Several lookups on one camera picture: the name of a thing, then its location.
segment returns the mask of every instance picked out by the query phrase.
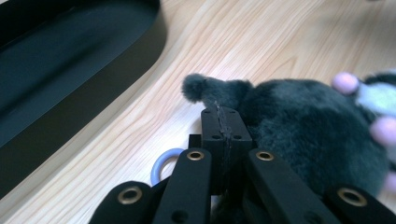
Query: wood grain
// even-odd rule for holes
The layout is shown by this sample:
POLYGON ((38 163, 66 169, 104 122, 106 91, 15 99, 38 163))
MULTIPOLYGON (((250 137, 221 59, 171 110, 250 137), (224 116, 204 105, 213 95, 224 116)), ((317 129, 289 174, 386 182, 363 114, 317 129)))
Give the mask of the wood grain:
MULTIPOLYGON (((149 183, 159 155, 200 132, 203 106, 180 94, 187 74, 329 83, 396 67, 396 1, 163 0, 163 11, 158 62, 0 201, 0 223, 87 223, 118 184, 149 183)), ((389 192, 381 201, 396 207, 389 192)))

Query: black tray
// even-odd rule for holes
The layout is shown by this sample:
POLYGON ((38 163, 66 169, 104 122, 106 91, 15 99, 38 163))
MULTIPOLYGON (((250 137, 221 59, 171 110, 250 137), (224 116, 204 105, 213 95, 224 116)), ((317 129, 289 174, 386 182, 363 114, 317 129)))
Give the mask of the black tray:
POLYGON ((156 62, 159 0, 0 5, 0 198, 156 62))

